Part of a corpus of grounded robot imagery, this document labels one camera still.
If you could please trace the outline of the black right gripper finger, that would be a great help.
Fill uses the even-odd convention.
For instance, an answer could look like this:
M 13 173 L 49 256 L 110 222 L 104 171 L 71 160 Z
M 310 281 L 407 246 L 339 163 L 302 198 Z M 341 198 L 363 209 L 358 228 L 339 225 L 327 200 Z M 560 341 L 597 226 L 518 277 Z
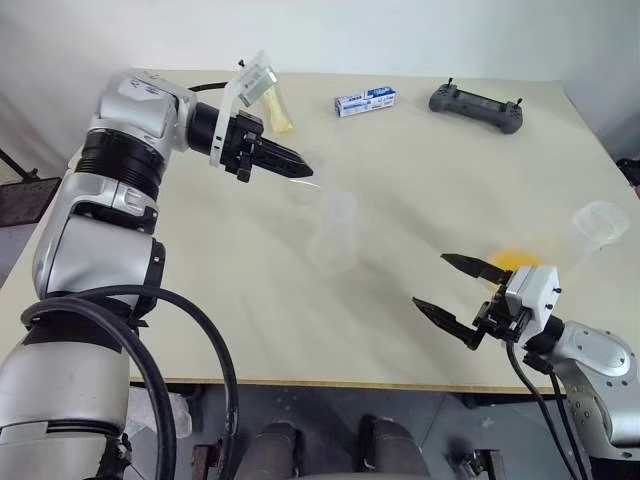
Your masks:
M 462 273 L 473 278 L 480 278 L 494 285 L 506 285 L 513 272 L 494 266 L 482 259 L 462 254 L 443 253 L 440 258 Z
M 478 317 L 474 318 L 473 327 L 469 327 L 457 321 L 455 315 L 437 305 L 416 297 L 412 298 L 412 302 L 435 326 L 462 341 L 470 350 L 478 349 L 484 337 L 479 327 Z

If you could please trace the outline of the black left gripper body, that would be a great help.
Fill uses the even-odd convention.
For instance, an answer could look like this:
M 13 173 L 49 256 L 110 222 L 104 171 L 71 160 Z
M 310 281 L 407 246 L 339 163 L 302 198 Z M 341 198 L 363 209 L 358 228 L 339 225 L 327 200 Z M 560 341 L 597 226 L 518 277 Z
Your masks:
M 252 168 L 261 154 L 263 132 L 262 120 L 248 112 L 238 112 L 230 120 L 222 151 L 222 165 L 227 173 L 243 183 L 250 181 Z

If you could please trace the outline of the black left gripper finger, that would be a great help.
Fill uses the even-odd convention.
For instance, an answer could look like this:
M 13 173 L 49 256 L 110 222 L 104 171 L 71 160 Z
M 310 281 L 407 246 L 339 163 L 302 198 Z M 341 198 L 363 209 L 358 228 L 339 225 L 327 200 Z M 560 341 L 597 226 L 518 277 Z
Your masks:
M 274 141 L 271 141 L 269 139 L 266 139 L 266 138 L 262 138 L 261 139 L 261 147 L 260 147 L 259 155 L 262 155 L 262 154 L 275 154 L 275 155 L 284 155 L 284 156 L 298 155 L 298 156 L 300 156 L 302 158 L 302 156 L 300 154 L 298 154 L 296 151 L 294 151 L 294 150 L 292 150 L 292 149 L 290 149 L 288 147 L 284 147 L 284 146 L 282 146 L 282 145 L 280 145 L 280 144 L 278 144 L 278 143 L 276 143 Z
M 314 171 L 300 156 L 262 154 L 256 157 L 256 165 L 282 177 L 310 177 Z

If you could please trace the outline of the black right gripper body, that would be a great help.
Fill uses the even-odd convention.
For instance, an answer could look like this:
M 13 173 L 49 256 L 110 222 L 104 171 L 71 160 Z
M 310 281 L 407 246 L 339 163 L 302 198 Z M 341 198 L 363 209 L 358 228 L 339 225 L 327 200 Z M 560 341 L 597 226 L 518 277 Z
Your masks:
M 526 326 L 526 311 L 507 296 L 506 286 L 500 286 L 491 300 L 481 305 L 472 325 L 496 339 L 517 342 Z

